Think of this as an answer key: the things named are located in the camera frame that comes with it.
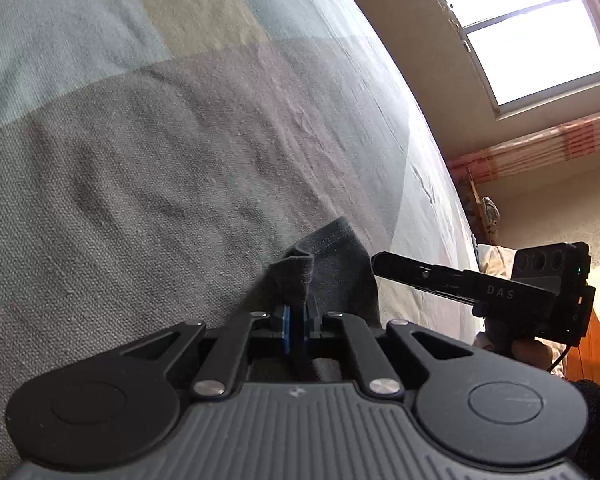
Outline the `person's right forearm black sleeve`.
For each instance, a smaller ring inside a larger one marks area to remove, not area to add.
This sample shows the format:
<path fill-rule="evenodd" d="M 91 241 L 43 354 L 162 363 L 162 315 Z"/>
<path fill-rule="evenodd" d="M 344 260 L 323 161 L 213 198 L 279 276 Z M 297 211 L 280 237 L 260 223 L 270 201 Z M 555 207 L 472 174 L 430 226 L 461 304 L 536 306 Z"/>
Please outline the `person's right forearm black sleeve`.
<path fill-rule="evenodd" d="M 588 478 L 600 480 L 600 385 L 588 379 L 573 385 L 588 407 L 588 424 L 573 461 Z"/>

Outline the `person's right hand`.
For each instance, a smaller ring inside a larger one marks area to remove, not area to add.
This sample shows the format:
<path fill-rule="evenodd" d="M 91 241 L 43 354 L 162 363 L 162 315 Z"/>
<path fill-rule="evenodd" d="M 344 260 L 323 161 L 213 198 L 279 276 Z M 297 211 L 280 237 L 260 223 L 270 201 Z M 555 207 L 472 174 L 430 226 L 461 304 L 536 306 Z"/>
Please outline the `person's right hand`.
<path fill-rule="evenodd" d="M 518 340 L 512 343 L 509 350 L 504 350 L 498 348 L 486 332 L 479 332 L 475 336 L 472 345 L 482 350 L 500 354 L 501 356 L 508 356 L 509 359 L 523 362 L 540 370 L 548 370 L 552 366 L 550 374 L 560 378 L 565 377 L 565 359 L 560 359 L 555 364 L 555 361 L 562 354 L 562 350 L 565 349 L 561 344 L 553 344 L 541 339 Z"/>

